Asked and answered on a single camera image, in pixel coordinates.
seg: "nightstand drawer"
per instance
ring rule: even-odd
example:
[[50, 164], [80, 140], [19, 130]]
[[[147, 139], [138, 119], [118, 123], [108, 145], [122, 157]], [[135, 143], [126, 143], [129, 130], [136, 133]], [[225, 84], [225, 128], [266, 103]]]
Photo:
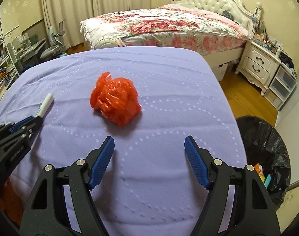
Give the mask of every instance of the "nightstand drawer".
[[264, 53], [255, 48], [253, 45], [250, 46], [248, 57], [254, 62], [257, 62], [266, 71], [269, 71], [275, 63], [274, 60], [270, 59], [266, 55], [264, 56]]
[[266, 71], [258, 63], [252, 61], [248, 57], [245, 58], [245, 62], [243, 63], [242, 68], [262, 84], [265, 84], [270, 76], [270, 73], [268, 71]]

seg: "floral bedspread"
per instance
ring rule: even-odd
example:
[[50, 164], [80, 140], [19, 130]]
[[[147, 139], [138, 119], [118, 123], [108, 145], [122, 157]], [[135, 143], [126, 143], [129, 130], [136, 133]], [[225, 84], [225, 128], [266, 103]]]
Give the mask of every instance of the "floral bedspread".
[[99, 48], [98, 39], [108, 37], [119, 46], [181, 47], [205, 56], [239, 47], [249, 39], [245, 28], [221, 15], [177, 5], [108, 13], [81, 24], [91, 49]]

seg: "red plastic bag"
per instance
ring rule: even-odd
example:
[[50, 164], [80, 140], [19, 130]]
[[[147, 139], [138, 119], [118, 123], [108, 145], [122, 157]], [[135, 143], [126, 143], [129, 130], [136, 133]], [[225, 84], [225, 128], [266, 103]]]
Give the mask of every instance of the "red plastic bag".
[[100, 110], [103, 117], [123, 127], [141, 111], [137, 97], [137, 91], [131, 80], [111, 79], [110, 72], [105, 72], [96, 82], [90, 105], [95, 110]]

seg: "white marker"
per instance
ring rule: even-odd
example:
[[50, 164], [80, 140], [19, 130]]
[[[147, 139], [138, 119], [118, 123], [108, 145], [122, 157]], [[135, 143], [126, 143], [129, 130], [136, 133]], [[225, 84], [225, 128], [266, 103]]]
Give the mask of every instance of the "white marker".
[[44, 117], [45, 113], [47, 112], [47, 110], [49, 109], [50, 105], [52, 104], [53, 102], [53, 96], [51, 93], [49, 93], [45, 100], [43, 101], [43, 103], [41, 104], [37, 114], [36, 114], [36, 117], [39, 116], [41, 118]]

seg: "bookshelf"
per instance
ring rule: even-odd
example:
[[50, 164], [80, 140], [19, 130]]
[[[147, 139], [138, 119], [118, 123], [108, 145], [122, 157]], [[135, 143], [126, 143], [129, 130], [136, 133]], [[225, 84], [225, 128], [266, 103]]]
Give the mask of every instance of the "bookshelf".
[[0, 17], [0, 80], [4, 82], [3, 84], [6, 89], [9, 89], [9, 87], [18, 77], [19, 73], [11, 56], [9, 56], [9, 51], [5, 45], [2, 32], [2, 21]]

